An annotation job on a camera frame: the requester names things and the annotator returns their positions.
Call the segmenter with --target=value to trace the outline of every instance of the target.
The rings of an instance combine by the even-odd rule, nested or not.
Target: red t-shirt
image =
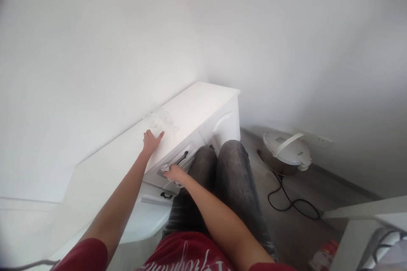
[[[107,264],[107,248],[95,238],[78,243],[54,271],[103,271]],[[233,271],[215,243],[197,232],[176,232],[157,246],[153,255],[137,271]],[[249,271],[295,271],[278,263],[257,263]]]

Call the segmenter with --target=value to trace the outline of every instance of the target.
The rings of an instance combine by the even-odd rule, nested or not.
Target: rice cooker handle
[[[276,152],[273,153],[273,157],[277,157],[277,155],[285,148],[287,147],[288,144],[291,144],[294,142],[296,139],[302,137],[304,134],[303,133],[297,133],[293,135],[291,138],[285,140],[281,145],[277,148]]]

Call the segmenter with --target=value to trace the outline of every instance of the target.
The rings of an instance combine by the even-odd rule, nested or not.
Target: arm
[[[250,233],[243,221],[223,202],[212,195],[178,165],[164,173],[181,183],[197,205],[212,239],[238,271],[247,271],[255,263],[274,260]]]
[[[144,148],[136,162],[78,241],[81,242],[88,238],[101,240],[107,247],[107,265],[116,251],[136,203],[147,162],[160,144],[163,135],[164,132],[155,138],[150,130],[144,133]]]

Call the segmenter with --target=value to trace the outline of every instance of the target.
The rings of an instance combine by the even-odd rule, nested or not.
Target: wall outlet
[[[296,133],[304,134],[304,136],[300,137],[299,140],[307,142],[309,144],[312,144],[312,145],[320,147],[320,148],[329,148],[333,143],[333,141],[331,141],[327,138],[324,138],[324,137],[321,137],[319,135],[315,135],[312,133],[308,133],[308,132],[300,130],[300,129],[295,129],[294,134],[296,134]]]

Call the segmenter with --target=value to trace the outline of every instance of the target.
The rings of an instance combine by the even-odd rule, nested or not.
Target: gray fabric
[[[264,221],[248,154],[235,140],[221,148],[219,159],[209,147],[201,147],[188,174],[229,206],[270,256],[277,261],[274,245]],[[195,231],[209,235],[198,207],[183,188],[174,198],[162,237],[173,232]]]

